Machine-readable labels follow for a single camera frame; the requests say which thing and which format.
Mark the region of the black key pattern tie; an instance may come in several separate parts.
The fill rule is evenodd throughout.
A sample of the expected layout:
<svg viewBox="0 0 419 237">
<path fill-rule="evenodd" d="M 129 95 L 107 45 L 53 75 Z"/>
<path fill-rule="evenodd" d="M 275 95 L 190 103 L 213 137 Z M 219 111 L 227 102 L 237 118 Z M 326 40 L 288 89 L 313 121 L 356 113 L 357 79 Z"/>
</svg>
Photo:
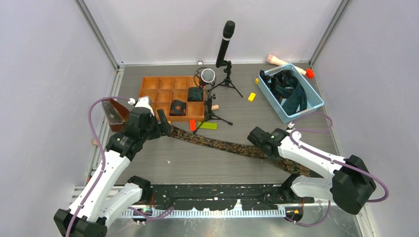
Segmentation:
<svg viewBox="0 0 419 237">
<path fill-rule="evenodd" d="M 169 137 L 185 141 L 191 144 L 200 145 L 244 157 L 255 158 L 264 160 L 266 162 L 272 163 L 279 167 L 281 170 L 289 174 L 303 175 L 306 177 L 319 177 L 320 175 L 314 172 L 313 170 L 307 168 L 306 166 L 292 161 L 287 158 L 278 157 L 278 156 L 268 156 L 262 149 L 251 146 L 238 144 L 213 138 L 208 138 L 198 134 L 193 134 L 191 132 L 185 131 L 177 126 L 171 126 L 171 132 Z"/>
</svg>

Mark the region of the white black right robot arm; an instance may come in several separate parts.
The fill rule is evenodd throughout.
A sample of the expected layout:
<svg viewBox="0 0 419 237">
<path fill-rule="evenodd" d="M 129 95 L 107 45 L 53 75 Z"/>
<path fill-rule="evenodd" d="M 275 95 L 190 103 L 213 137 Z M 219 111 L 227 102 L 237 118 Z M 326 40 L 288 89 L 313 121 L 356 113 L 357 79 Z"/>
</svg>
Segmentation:
<svg viewBox="0 0 419 237">
<path fill-rule="evenodd" d="M 269 133 L 258 126 L 247 137 L 268 158 L 294 161 L 317 174 L 289 177 L 282 189 L 284 200 L 292 203 L 301 197 L 327 199 L 349 214 L 358 214 L 377 188 L 364 161 L 355 155 L 332 155 L 300 138 L 301 134 L 290 128 Z"/>
</svg>

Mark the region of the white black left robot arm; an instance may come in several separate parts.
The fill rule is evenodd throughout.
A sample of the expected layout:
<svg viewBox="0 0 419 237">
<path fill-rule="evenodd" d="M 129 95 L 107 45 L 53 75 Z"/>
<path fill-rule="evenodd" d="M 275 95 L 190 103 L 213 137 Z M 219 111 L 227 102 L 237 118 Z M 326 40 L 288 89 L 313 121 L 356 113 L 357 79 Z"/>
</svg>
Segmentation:
<svg viewBox="0 0 419 237">
<path fill-rule="evenodd" d="M 59 209 L 54 221 L 64 237 L 104 237 L 111 224 L 130 206 L 151 200 L 150 181 L 132 176 L 123 188 L 108 198 L 115 182 L 148 140 L 170 134 L 171 126 L 162 109 L 135 107 L 124 132 L 114 134 L 106 145 L 100 169 L 68 209 Z"/>
</svg>

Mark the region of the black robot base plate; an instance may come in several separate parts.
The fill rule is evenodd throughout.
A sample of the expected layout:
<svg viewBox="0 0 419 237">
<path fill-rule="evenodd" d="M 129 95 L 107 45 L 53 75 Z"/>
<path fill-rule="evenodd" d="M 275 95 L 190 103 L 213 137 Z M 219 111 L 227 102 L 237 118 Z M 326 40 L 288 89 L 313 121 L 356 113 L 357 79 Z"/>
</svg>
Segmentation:
<svg viewBox="0 0 419 237">
<path fill-rule="evenodd" d="M 169 184 L 153 185 L 150 201 L 159 209 L 273 210 L 278 205 L 310 204 L 312 197 L 297 197 L 280 184 Z"/>
</svg>

